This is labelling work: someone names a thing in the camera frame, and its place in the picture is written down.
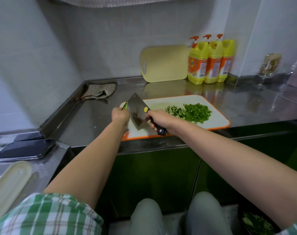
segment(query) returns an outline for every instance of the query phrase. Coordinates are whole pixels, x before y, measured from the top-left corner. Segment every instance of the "chopped vegetable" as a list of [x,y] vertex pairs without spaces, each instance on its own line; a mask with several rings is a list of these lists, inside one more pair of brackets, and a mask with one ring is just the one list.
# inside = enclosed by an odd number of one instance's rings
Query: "chopped vegetable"
[[273,226],[264,218],[252,214],[243,213],[242,218],[252,235],[273,235],[275,233]]
[[189,122],[194,122],[195,124],[200,122],[203,124],[204,121],[208,120],[211,116],[211,111],[207,106],[201,105],[197,103],[195,105],[192,104],[183,104],[184,109],[178,108],[177,106],[167,106],[165,108],[166,112],[178,117],[182,118]]

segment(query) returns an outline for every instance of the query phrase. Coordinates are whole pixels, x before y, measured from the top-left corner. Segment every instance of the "person's left hand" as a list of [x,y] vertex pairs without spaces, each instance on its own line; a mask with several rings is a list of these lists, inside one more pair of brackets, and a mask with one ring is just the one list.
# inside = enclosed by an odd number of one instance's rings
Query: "person's left hand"
[[123,123],[125,132],[128,130],[128,122],[130,119],[130,113],[127,109],[122,110],[122,108],[114,108],[111,112],[111,120],[118,120]]

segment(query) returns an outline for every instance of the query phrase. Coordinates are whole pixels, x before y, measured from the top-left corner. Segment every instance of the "cabinet door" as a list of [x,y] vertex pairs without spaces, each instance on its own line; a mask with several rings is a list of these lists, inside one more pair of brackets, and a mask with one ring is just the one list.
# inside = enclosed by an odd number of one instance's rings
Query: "cabinet door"
[[[239,140],[297,170],[297,133]],[[208,191],[222,205],[237,203],[239,193],[204,161],[201,162],[195,193]]]
[[162,213],[187,210],[199,163],[190,148],[118,155],[96,211],[109,221],[130,217],[144,198]]

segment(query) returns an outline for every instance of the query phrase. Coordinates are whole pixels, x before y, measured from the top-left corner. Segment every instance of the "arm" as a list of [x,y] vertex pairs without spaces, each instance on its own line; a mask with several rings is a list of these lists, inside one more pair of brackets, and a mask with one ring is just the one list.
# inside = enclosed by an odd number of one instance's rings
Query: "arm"
[[148,115],[170,134],[181,138],[225,181],[281,228],[297,222],[296,171],[255,149],[163,110],[150,110]]
[[95,208],[127,131],[130,114],[114,108],[111,118],[104,131],[52,180],[44,193],[71,194]]

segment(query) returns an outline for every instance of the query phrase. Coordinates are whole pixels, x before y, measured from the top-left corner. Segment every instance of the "phone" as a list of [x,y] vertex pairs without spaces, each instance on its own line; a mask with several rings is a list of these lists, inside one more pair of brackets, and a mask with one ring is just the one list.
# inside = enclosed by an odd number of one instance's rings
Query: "phone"
[[0,151],[0,162],[42,158],[55,144],[54,139],[12,142]]

